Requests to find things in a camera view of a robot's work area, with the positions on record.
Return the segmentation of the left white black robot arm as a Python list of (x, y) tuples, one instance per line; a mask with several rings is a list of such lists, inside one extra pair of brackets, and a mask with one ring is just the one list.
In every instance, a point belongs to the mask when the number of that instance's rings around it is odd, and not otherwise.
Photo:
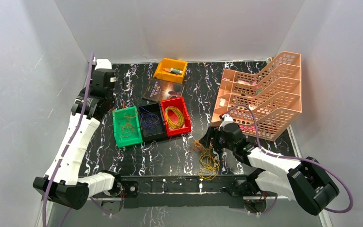
[(33, 182), (33, 187), (47, 201), (78, 210), (88, 198), (99, 193), (111, 197), (121, 194), (120, 176), (114, 172), (78, 175), (91, 138), (114, 101), (115, 81), (114, 70), (93, 70), (90, 85), (75, 99), (68, 130), (53, 163), (43, 177), (36, 177)]

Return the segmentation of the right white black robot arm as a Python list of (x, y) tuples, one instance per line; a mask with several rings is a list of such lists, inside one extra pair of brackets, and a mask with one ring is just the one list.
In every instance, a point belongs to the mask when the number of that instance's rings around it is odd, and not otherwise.
[(316, 159), (304, 161), (263, 151), (249, 142), (236, 123), (210, 126), (199, 140), (204, 148), (225, 149), (242, 164), (254, 167), (247, 176), (248, 192), (254, 196), (264, 191), (285, 196), (311, 215), (321, 213), (339, 194), (339, 188)]

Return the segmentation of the orange plastic bin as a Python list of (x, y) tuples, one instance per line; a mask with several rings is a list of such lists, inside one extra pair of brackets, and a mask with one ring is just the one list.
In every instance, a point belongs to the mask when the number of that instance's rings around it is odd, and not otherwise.
[(187, 65), (188, 63), (186, 61), (164, 58), (159, 62), (153, 77), (160, 80), (182, 84), (186, 74)]

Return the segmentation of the aluminium frame rail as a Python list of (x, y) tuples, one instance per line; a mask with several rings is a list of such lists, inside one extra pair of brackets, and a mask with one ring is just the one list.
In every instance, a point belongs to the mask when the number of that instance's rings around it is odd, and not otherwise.
[(126, 209), (142, 207), (228, 206), (247, 208), (254, 213), (266, 211), (266, 199), (287, 197), (311, 215), (318, 215), (339, 194), (335, 186), (322, 181), (316, 184), (302, 176), (283, 181), (263, 172), (257, 176), (218, 176), (204, 180), (198, 176), (110, 176), (99, 173), (83, 177), (75, 185), (54, 183), (36, 178), (34, 188), (48, 193), (48, 200), (79, 210), (87, 200), (104, 202), (119, 199)]

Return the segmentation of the red plastic bin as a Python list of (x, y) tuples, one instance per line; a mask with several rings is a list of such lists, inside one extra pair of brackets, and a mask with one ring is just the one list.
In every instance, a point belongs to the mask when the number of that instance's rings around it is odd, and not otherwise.
[(168, 137), (191, 132), (191, 120), (183, 97), (160, 101)]

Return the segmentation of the pink tiered file tray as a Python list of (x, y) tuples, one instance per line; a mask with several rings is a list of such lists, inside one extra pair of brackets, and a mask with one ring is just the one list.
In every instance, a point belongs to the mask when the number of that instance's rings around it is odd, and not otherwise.
[(211, 125), (228, 113), (242, 132), (275, 141), (302, 113), (301, 54), (281, 52), (260, 72), (225, 69)]

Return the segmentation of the green plastic bin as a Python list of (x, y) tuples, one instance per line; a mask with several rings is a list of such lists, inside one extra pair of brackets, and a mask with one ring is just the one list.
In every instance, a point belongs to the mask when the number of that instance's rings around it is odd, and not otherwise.
[(136, 106), (112, 111), (113, 133), (119, 148), (142, 143)]

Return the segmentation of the marker in orange bin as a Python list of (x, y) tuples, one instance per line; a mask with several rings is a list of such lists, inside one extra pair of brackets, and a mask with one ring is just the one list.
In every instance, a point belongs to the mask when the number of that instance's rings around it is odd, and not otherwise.
[(165, 71), (167, 73), (175, 74), (175, 75), (182, 75), (183, 74), (182, 70), (178, 70), (178, 69), (175, 69), (175, 68), (163, 68), (163, 71)]

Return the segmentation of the dark paperback book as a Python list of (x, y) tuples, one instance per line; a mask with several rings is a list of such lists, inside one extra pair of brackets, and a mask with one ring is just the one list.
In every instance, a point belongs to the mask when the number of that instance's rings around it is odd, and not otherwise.
[(149, 80), (142, 98), (148, 101), (159, 102), (181, 97), (183, 91), (183, 84), (152, 78)]

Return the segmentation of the black plastic bin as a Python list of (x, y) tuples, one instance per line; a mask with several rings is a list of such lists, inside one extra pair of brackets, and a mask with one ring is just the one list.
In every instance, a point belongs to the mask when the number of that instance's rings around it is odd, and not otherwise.
[(143, 142), (161, 141), (167, 138), (164, 117), (159, 102), (137, 107)]

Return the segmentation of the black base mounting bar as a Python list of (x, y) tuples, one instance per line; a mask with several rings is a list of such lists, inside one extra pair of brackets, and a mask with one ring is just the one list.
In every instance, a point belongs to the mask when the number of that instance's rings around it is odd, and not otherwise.
[(256, 194), (244, 175), (221, 175), (213, 180), (198, 176), (122, 176), (125, 207), (243, 208), (243, 199)]

